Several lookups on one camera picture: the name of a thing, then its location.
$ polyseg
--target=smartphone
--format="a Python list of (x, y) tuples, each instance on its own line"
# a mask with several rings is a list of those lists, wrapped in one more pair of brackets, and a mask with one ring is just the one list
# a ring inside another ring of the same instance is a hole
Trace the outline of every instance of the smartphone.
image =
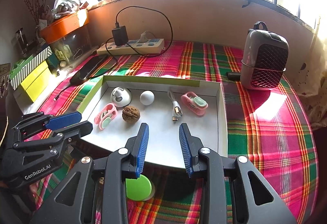
[(90, 76), (97, 68), (104, 63), (108, 55), (93, 56), (86, 64), (79, 69), (76, 74), (69, 80), (72, 86), (79, 86), (89, 80)]

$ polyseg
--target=gray heater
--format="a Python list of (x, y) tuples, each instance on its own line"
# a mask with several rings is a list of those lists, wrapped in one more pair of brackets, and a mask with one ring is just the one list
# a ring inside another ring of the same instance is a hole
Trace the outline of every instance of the gray heater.
[(264, 22), (249, 29), (242, 59), (241, 84), (253, 90), (271, 90), (278, 86), (288, 57), (287, 41), (269, 32)]

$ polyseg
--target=yellow box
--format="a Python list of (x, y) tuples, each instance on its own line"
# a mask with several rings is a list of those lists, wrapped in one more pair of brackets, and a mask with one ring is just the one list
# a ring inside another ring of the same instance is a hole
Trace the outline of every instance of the yellow box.
[(37, 68), (35, 68), (25, 79), (20, 86), (25, 90), (30, 99), (35, 102), (42, 91), (49, 84), (49, 79), (52, 77), (49, 71), (48, 64), (43, 61)]

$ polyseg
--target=white power strip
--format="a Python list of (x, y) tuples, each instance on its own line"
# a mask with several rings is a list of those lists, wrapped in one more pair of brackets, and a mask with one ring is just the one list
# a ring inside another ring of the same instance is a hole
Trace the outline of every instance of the white power strip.
[[(159, 54), (165, 48), (165, 42), (163, 38), (149, 39), (144, 43), (139, 43), (139, 40), (130, 40), (128, 44), (141, 54)], [(137, 54), (127, 44), (122, 46), (116, 46), (114, 42), (110, 42), (107, 43), (107, 48), (112, 55)], [(98, 55), (108, 54), (105, 44), (102, 44), (96, 52), (98, 53)]]

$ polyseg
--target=ping pong ball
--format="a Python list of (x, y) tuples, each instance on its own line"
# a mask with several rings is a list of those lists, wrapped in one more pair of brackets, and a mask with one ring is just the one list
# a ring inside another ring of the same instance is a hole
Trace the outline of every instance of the ping pong ball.
[(154, 94), (151, 91), (144, 91), (140, 96), (140, 101), (143, 105), (150, 105), (154, 101)]

